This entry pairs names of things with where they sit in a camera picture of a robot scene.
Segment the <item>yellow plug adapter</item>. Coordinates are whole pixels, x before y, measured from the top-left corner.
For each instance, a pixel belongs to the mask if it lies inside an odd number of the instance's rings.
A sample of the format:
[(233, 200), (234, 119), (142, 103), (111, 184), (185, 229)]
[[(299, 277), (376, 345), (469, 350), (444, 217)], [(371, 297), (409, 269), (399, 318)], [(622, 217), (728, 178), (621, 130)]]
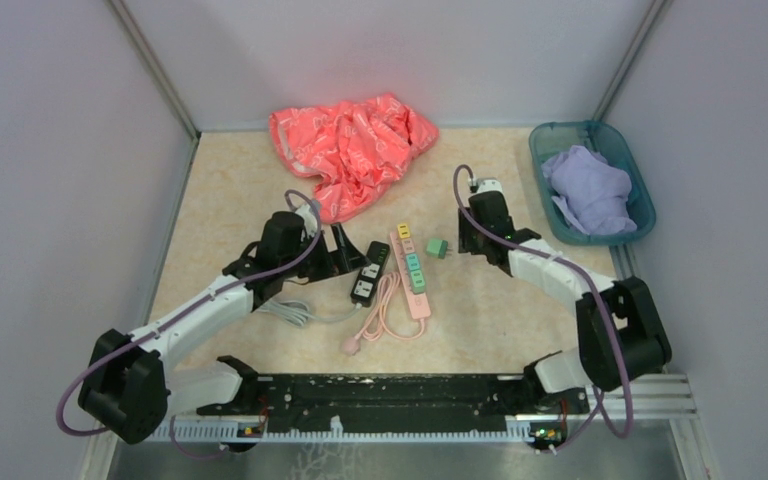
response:
[(400, 240), (408, 239), (411, 237), (411, 230), (406, 223), (398, 224), (396, 227), (396, 232)]

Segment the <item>black power strip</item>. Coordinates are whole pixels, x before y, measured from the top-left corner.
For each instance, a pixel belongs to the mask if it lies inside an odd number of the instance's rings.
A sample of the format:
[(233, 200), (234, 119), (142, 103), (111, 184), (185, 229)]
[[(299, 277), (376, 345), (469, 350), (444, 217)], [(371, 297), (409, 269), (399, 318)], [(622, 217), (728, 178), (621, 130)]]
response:
[(350, 299), (363, 308), (369, 308), (375, 298), (379, 283), (389, 260), (391, 246), (372, 241), (366, 251), (366, 265), (363, 266), (350, 291)]

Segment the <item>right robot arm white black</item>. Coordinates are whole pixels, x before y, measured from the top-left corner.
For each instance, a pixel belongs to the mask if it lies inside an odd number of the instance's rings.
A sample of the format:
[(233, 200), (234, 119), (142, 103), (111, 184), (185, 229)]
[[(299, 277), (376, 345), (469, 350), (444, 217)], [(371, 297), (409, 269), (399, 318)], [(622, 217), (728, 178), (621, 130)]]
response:
[(459, 250), (480, 255), (504, 274), (555, 299), (574, 317), (575, 347), (544, 356), (523, 371), (523, 398), (550, 411), (563, 392), (595, 386), (625, 388), (672, 359), (673, 352), (648, 285), (585, 269), (536, 232), (515, 229), (504, 195), (487, 191), (458, 204)]

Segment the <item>green plug adapter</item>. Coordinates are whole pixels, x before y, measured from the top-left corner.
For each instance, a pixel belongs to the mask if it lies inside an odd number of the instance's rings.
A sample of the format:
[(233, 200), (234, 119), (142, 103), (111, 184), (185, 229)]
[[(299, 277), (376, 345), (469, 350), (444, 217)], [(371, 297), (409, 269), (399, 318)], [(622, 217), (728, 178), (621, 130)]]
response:
[(426, 254), (436, 259), (445, 259), (449, 251), (449, 242), (436, 237), (430, 238), (425, 247)]
[(426, 291), (426, 282), (421, 278), (410, 279), (410, 289), (415, 295), (421, 295)]
[(412, 282), (424, 282), (424, 275), (421, 270), (410, 270), (409, 271), (409, 278)]

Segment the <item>teal plug adapter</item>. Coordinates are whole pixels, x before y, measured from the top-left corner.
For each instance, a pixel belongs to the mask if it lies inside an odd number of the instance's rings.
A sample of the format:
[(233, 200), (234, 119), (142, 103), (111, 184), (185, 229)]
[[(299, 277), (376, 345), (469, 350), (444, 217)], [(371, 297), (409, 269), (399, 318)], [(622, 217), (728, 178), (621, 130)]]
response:
[(405, 265), (411, 272), (421, 269), (419, 257), (416, 253), (406, 254), (404, 257)]

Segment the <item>pink power strip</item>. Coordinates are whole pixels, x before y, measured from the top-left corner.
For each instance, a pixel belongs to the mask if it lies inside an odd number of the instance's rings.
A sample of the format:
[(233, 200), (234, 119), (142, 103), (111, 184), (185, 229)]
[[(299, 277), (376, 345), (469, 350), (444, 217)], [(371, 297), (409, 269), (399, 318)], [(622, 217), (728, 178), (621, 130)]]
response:
[(397, 224), (395, 230), (390, 232), (390, 244), (410, 316), (415, 321), (426, 321), (431, 317), (427, 282), (407, 223)]

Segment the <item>beige pink plug adapter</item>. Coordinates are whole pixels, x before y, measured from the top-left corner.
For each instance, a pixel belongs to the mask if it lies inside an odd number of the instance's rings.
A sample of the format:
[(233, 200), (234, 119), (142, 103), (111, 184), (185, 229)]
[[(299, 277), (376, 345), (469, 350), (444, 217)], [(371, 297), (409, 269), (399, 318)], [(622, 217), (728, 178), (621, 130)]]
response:
[(416, 252), (415, 244), (411, 238), (403, 238), (400, 240), (400, 246), (405, 256), (414, 254)]

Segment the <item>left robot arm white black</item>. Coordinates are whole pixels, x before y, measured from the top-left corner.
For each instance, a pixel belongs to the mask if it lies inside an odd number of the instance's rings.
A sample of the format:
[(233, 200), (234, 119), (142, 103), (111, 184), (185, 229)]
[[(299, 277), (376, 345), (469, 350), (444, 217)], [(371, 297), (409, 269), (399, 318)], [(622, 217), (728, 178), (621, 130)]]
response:
[(87, 370), (77, 380), (77, 404), (103, 430), (128, 444), (148, 438), (166, 420), (209, 405), (237, 414), (252, 411), (260, 388), (235, 359), (178, 370), (178, 364), (228, 325), (257, 311), (289, 279), (308, 283), (354, 273), (370, 260), (331, 227), (329, 249), (311, 213), (279, 211), (219, 276), (166, 316), (130, 333), (111, 329), (96, 341)]

